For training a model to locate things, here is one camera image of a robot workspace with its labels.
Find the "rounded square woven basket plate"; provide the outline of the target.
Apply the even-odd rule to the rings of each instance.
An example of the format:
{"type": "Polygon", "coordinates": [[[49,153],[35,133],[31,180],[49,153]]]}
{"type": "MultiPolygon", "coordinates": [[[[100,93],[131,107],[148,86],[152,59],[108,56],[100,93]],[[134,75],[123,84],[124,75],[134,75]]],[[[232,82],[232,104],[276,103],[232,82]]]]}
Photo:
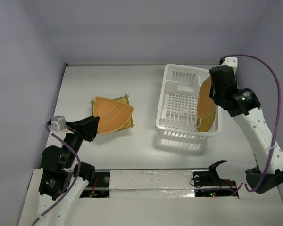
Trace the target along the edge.
{"type": "Polygon", "coordinates": [[[205,119],[209,117],[216,111],[216,108],[217,108],[217,105],[209,97],[211,85],[212,85],[211,78],[208,77],[202,83],[200,91],[199,91],[197,115],[200,119],[205,119]]]}

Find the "round woven bamboo plate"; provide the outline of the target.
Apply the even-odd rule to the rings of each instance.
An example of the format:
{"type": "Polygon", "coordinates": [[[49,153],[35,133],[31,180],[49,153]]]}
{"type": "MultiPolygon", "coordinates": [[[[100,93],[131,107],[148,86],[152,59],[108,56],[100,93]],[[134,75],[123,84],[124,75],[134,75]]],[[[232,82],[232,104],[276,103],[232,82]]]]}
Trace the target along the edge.
{"type": "Polygon", "coordinates": [[[215,120],[216,117],[216,111],[214,111],[210,116],[200,119],[197,119],[197,130],[198,132],[208,132],[215,120]]]}

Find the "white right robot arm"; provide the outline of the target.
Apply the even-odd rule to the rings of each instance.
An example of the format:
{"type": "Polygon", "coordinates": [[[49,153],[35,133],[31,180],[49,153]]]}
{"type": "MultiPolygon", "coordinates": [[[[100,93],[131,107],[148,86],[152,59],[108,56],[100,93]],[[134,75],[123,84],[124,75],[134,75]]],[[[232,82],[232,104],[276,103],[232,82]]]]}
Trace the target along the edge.
{"type": "Polygon", "coordinates": [[[97,150],[112,169],[209,168],[214,185],[225,178],[262,194],[283,182],[283,152],[265,122],[260,102],[240,89],[235,67],[209,70],[168,64],[154,82],[143,73],[113,75],[96,83],[131,90],[136,126],[130,133],[100,135],[97,150]]]}

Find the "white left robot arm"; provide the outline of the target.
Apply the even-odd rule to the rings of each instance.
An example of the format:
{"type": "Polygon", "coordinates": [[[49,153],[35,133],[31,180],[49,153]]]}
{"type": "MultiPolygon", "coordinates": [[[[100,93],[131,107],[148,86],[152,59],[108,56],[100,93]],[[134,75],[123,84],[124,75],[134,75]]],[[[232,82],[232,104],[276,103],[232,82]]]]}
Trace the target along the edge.
{"type": "Polygon", "coordinates": [[[95,139],[99,121],[93,115],[75,122],[54,116],[45,124],[61,146],[48,146],[42,153],[38,217],[32,225],[65,226],[83,190],[97,183],[95,167],[82,162],[78,151],[83,141],[95,139]]]}

